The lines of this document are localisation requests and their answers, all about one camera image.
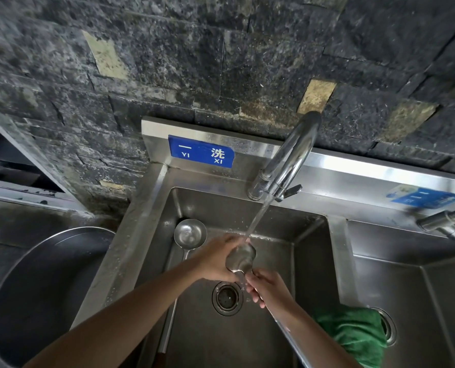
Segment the curved chrome faucet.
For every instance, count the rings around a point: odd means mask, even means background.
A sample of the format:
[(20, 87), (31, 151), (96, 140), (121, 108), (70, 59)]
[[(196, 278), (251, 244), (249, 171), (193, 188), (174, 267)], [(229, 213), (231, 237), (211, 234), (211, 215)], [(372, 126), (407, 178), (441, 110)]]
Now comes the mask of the curved chrome faucet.
[(318, 111), (300, 117), (297, 126), (248, 188), (247, 195), (251, 200), (258, 201), (268, 194), (282, 202), (302, 190), (302, 185), (289, 186), (310, 155), (321, 123), (322, 115)]

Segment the person's right forearm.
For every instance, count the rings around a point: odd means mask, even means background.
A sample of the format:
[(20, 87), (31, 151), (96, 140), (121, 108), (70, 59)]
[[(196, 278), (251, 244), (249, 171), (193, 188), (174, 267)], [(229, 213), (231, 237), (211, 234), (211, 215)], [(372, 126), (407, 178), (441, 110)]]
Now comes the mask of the person's right forearm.
[(362, 368), (294, 301), (269, 309), (289, 331), (312, 368)]

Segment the round steel sink drain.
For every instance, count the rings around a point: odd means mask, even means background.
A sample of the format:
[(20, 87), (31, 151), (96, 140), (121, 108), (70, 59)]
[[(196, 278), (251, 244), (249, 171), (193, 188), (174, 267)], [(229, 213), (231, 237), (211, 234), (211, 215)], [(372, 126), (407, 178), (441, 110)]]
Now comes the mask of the round steel sink drain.
[(384, 330), (386, 345), (392, 346), (396, 343), (398, 338), (396, 324), (391, 316), (383, 309), (378, 307), (371, 307), (371, 309), (377, 311), (380, 314), (381, 325)]

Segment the round sink drain strainer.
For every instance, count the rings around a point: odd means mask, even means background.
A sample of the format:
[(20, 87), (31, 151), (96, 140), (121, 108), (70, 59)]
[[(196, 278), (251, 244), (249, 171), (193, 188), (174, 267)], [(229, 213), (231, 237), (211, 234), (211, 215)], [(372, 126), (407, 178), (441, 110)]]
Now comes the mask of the round sink drain strainer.
[(243, 291), (237, 283), (219, 282), (212, 291), (213, 307), (222, 316), (236, 315), (243, 301)]

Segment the person's right hand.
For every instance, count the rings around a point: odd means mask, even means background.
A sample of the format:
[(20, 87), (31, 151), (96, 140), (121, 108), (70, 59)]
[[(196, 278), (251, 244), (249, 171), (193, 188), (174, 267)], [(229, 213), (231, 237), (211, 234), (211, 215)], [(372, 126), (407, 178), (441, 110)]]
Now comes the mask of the person's right hand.
[(255, 303), (268, 309), (280, 320), (293, 312), (296, 303), (278, 272), (275, 282), (250, 282), (249, 275), (250, 273), (246, 274), (247, 291)]

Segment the green cloth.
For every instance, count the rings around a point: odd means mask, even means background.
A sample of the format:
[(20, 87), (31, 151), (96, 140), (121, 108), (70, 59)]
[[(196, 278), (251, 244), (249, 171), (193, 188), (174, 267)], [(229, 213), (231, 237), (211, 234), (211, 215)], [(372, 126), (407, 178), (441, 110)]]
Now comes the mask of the green cloth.
[(312, 317), (364, 368), (382, 368), (388, 345), (377, 310), (338, 305), (316, 309)]

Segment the chrome faucet with lever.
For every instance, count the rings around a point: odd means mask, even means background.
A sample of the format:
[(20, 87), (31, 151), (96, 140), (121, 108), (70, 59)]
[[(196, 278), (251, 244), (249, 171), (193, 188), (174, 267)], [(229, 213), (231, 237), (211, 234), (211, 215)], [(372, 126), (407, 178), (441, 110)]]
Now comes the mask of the chrome faucet with lever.
[(434, 215), (420, 218), (416, 224), (425, 232), (438, 231), (449, 239), (455, 240), (455, 211), (444, 210)]

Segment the stainless steel double sink unit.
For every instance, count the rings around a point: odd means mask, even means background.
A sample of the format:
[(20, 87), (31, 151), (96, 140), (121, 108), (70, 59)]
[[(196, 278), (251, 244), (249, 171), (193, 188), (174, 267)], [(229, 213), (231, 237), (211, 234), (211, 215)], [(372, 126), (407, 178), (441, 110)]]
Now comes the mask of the stainless steel double sink unit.
[[(72, 327), (182, 259), (174, 230), (205, 224), (207, 238), (243, 234), (262, 208), (247, 190), (281, 142), (144, 116), (151, 164), (136, 190)], [(168, 136), (228, 146), (232, 168), (172, 157)], [(378, 307), (396, 324), (383, 368), (455, 368), (455, 240), (417, 224), (455, 203), (427, 210), (386, 194), (412, 185), (455, 194), (455, 175), (314, 148), (291, 186), (273, 202), (251, 238), (255, 267), (280, 273), (308, 312), (340, 304)], [(243, 291), (241, 310), (219, 315), (198, 281), (179, 298), (165, 368), (296, 368), (297, 357), (268, 311)], [(166, 317), (125, 362), (151, 368)]]

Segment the blue and white sign sticker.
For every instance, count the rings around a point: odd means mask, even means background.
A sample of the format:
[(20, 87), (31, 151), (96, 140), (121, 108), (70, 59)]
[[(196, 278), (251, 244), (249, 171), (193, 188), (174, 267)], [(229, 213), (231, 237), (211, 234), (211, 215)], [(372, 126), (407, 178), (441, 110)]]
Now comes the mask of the blue and white sign sticker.
[(455, 203), (452, 192), (437, 191), (412, 185), (398, 185), (386, 194), (392, 203), (419, 209), (436, 210)]

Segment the metal window frame ledge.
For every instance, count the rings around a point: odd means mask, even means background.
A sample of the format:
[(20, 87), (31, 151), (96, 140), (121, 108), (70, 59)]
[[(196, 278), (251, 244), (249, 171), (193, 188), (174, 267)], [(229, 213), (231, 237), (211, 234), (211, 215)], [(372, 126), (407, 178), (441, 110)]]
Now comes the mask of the metal window frame ledge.
[(0, 200), (89, 212), (49, 157), (0, 113)]

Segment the person's left hand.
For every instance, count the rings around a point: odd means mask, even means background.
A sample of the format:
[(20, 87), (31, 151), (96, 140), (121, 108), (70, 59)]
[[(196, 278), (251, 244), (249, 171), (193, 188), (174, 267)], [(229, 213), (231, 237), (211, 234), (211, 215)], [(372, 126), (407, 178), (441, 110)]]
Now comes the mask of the person's left hand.
[(225, 233), (211, 239), (207, 244), (200, 247), (192, 259), (196, 279), (219, 281), (217, 280), (217, 269), (226, 268), (225, 261), (228, 254), (245, 242), (250, 243), (251, 240), (242, 235)]

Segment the blue white-lettered sign sticker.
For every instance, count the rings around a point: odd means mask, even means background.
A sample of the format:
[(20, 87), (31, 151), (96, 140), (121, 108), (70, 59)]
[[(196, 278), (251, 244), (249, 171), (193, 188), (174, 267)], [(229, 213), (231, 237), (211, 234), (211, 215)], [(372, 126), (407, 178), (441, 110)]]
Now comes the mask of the blue white-lettered sign sticker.
[(200, 162), (202, 164), (232, 168), (235, 152), (228, 146), (169, 135), (172, 157)]

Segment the large round steel basin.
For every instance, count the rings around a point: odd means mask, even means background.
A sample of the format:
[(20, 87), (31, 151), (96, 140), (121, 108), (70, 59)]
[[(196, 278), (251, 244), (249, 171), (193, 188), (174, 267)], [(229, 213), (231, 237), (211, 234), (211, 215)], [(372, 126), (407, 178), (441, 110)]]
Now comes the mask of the large round steel basin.
[(115, 232), (78, 227), (32, 247), (0, 284), (0, 361), (22, 368), (72, 326)]

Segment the person's left forearm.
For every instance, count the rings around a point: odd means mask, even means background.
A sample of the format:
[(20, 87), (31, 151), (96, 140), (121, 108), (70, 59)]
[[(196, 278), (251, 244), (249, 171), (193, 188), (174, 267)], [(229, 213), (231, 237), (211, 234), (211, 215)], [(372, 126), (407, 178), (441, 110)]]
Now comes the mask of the person's left forearm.
[(183, 261), (71, 329), (23, 368), (118, 368), (175, 299), (200, 278), (199, 262)]

